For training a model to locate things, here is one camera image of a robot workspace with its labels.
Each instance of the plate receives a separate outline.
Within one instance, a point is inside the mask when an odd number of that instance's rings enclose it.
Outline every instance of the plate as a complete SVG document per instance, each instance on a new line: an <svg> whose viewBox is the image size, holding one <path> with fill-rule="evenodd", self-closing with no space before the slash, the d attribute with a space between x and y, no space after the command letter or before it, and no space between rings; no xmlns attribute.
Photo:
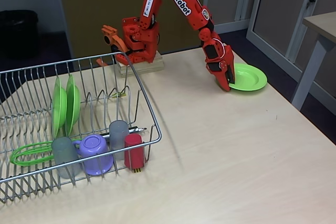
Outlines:
<svg viewBox="0 0 336 224"><path fill-rule="evenodd" d="M52 95L52 107L52 128L54 138L56 138L58 130L64 125L67 115L67 93L65 92L64 88L62 88L59 77L57 77L55 81L54 93Z"/></svg>
<svg viewBox="0 0 336 224"><path fill-rule="evenodd" d="M69 76L67 83L67 100L66 133L70 135L73 125L78 121L80 111L79 89L75 85L72 75Z"/></svg>
<svg viewBox="0 0 336 224"><path fill-rule="evenodd" d="M242 91L255 91L267 84L266 75L258 68L244 63L235 63L235 84L230 88Z"/></svg>

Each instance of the metal wire basket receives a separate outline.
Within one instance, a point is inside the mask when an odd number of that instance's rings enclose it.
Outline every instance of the metal wire basket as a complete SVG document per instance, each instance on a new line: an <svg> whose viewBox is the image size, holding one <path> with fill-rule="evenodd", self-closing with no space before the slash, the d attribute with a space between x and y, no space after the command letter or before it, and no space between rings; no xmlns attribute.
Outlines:
<svg viewBox="0 0 336 224"><path fill-rule="evenodd" d="M81 59L73 59L40 66L21 68L0 72L0 202L6 203L24 195L38 194L47 190L60 189L62 185L86 179L90 182L92 176L83 172L76 177L63 179L57 173L57 168L133 148L145 149L145 161L150 156L151 144L161 139L161 131L152 109L144 86L129 61L127 71L133 71L133 76L122 78L118 74L118 65L113 54L97 55ZM100 67L96 60L103 60L108 66ZM68 137L84 138L90 134L109 136L109 124L114 120L124 120L129 127L137 122L139 127L148 128L142 133L143 143L117 151L110 151L77 161L55 165L53 160L31 166L18 166L10 162L10 156L16 149L27 144L53 141L52 127L52 92L57 77L63 84L69 75L75 79L80 91L80 117ZM124 169L123 162L116 162L110 172L118 174Z"/></svg>

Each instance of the red cup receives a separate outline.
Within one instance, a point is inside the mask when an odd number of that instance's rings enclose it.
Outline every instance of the red cup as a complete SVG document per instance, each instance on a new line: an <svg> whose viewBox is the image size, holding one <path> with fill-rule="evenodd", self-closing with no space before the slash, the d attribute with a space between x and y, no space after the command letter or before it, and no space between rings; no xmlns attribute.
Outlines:
<svg viewBox="0 0 336 224"><path fill-rule="evenodd" d="M125 147L130 147L142 143L139 134L130 134L125 137ZM144 166L144 147L134 148L125 151L125 166L129 169L138 169Z"/></svg>

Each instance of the purple cup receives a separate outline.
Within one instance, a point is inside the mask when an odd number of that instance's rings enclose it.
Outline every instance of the purple cup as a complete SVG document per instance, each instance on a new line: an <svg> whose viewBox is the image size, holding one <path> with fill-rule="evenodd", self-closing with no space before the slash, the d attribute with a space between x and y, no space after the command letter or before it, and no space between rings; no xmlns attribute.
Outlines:
<svg viewBox="0 0 336 224"><path fill-rule="evenodd" d="M89 135L82 141L73 141L73 144L78 144L79 149L76 149L78 154L82 157L92 157L97 154L108 152L106 140L101 135ZM89 175L101 175L111 169L113 165L113 155L93 158L84 161L85 171Z"/></svg>

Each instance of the dark floor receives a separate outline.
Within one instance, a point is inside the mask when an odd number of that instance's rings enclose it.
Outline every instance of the dark floor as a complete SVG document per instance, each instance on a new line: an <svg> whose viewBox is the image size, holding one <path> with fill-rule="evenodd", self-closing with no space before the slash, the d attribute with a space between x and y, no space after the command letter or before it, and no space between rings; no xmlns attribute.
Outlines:
<svg viewBox="0 0 336 224"><path fill-rule="evenodd" d="M12 69L31 67L36 65L48 64L71 59L70 51L65 33L55 33L42 35L38 41L39 52L34 54L6 54L0 52L0 72ZM6 98L20 87L26 81L37 79L38 77L48 77L58 74L63 74L68 71L73 72L73 65L68 66L63 63L56 67L54 65L44 68L35 68L28 70L19 70L16 72L0 74L0 101L3 102Z"/></svg>
<svg viewBox="0 0 336 224"><path fill-rule="evenodd" d="M221 34L220 37L223 42L231 45L232 49L248 64L261 69L266 74L269 84L271 84L287 100L290 100L297 84L296 81L250 43L246 39L246 32L247 30L235 31L232 33ZM0 71L63 61L70 58L67 38L64 33L44 35L40 38L40 52L38 56L31 59L21 60L4 58L1 56L2 61L0 64ZM67 71L66 66L59 66L58 71L59 73L65 73ZM50 66L45 69L45 72L47 76L51 76L55 74L55 69L53 66ZM1 83L4 83L4 77L5 76L2 74ZM9 91L6 87L4 87L4 89L6 96L8 96ZM335 115L311 95L308 95L301 112L334 144L336 144Z"/></svg>
<svg viewBox="0 0 336 224"><path fill-rule="evenodd" d="M286 74L273 61L246 39L247 30L221 34L223 42L231 45L232 49L248 64L261 69L271 84L288 101L291 100L297 82ZM308 95L301 113L305 115L320 131L336 144L336 116L326 109L312 95Z"/></svg>

